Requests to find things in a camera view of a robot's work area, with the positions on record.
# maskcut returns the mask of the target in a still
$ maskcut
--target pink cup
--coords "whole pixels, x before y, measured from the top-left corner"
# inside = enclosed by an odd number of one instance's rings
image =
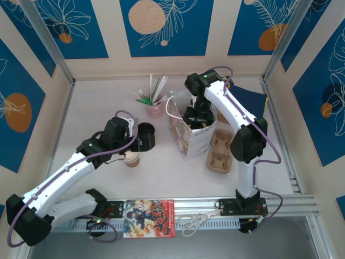
[[[157,101],[162,99],[162,95],[159,94]],[[150,117],[151,119],[159,119],[161,116],[163,116],[164,114],[164,106],[163,106],[163,102],[159,103],[158,105],[146,105],[146,112],[148,117]]]

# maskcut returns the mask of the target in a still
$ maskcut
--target white-handled scissors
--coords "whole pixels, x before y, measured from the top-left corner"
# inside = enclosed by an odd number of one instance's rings
[[[189,237],[189,236],[192,236],[194,235],[194,233],[198,230],[198,228],[201,226],[202,223],[204,223],[206,220],[208,220],[210,217],[213,217],[213,216],[216,216],[217,214],[219,214],[221,211],[223,211],[222,209],[217,209],[217,210],[214,210],[212,212],[208,212],[208,213],[205,213],[205,214],[199,214],[199,215],[190,215],[190,214],[184,214],[184,215],[181,215],[178,217],[177,219],[177,223],[180,225],[180,226],[185,226],[187,225],[186,227],[184,227],[182,229],[182,235],[185,236],[185,237]],[[188,220],[185,220],[183,221],[182,223],[180,223],[180,220],[181,218],[183,217],[189,217],[190,219]],[[195,228],[194,231],[189,234],[189,235],[186,235],[184,232],[186,230],[191,230],[191,228]]]

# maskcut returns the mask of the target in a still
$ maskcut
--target white table surface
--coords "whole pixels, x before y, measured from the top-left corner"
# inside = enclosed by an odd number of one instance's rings
[[[233,80],[237,86],[262,92],[258,78]],[[83,140],[102,131],[117,110],[129,111],[140,122],[154,125],[156,146],[140,154],[140,164],[135,168],[127,167],[122,161],[100,166],[66,192],[63,199],[79,196],[91,188],[97,189],[108,199],[234,196],[238,183],[237,161],[233,159],[232,168],[227,174],[218,174],[207,168],[207,153],[185,161],[168,128],[168,116],[164,114],[161,119],[150,119],[144,104],[134,101],[136,98],[132,92],[147,89],[148,81],[147,78],[76,83],[50,174],[70,158]],[[184,81],[185,77],[168,79],[163,93],[183,89]],[[267,109],[264,118],[268,121],[268,137],[280,151]],[[218,122],[217,127],[231,129],[222,122]],[[263,159],[276,160],[268,144]],[[258,172],[258,186],[261,189],[293,194],[284,162],[280,165],[261,163]]]

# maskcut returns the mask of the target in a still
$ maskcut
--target comic book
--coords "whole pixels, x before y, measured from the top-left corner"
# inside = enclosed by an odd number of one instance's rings
[[[174,200],[129,200],[124,216],[124,238],[175,236]]]

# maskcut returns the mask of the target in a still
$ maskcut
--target cup of straws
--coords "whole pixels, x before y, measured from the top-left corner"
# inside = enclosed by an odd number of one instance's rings
[[[163,102],[167,100],[167,96],[162,96],[160,93],[166,84],[168,77],[158,77],[154,88],[152,86],[152,77],[153,74],[150,74],[150,88],[148,94],[144,94],[142,90],[139,90],[139,93],[134,94],[138,97],[136,101],[146,104],[148,117],[151,119],[158,119],[164,114]]]

